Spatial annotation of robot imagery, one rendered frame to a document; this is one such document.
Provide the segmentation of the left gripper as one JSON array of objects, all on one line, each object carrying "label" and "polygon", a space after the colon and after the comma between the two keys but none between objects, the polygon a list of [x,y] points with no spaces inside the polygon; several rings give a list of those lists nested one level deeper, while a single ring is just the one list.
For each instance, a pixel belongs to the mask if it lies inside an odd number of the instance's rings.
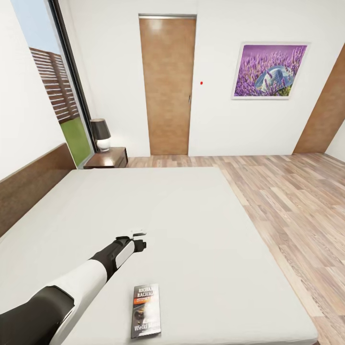
[{"label": "left gripper", "polygon": [[134,242],[134,246],[135,246],[133,253],[142,252],[142,251],[144,251],[143,249],[146,249],[146,247],[147,247],[147,243],[143,242],[143,240],[133,240],[133,242]]}]

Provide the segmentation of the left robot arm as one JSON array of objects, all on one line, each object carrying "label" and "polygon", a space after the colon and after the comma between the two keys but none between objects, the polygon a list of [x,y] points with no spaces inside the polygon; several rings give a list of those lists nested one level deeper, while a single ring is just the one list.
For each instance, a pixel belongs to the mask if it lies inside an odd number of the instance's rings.
[{"label": "left robot arm", "polygon": [[116,237],[75,270],[1,314],[0,345],[61,345],[113,274],[133,253],[146,249],[146,242],[134,240],[146,234],[145,229],[127,230],[127,236]]}]

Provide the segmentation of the hardback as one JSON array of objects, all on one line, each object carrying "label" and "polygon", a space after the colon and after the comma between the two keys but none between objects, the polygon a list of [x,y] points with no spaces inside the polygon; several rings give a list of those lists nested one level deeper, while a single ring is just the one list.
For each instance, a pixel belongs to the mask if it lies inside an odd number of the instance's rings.
[{"label": "hardback", "polygon": [[131,339],[161,334],[159,283],[134,286]]}]

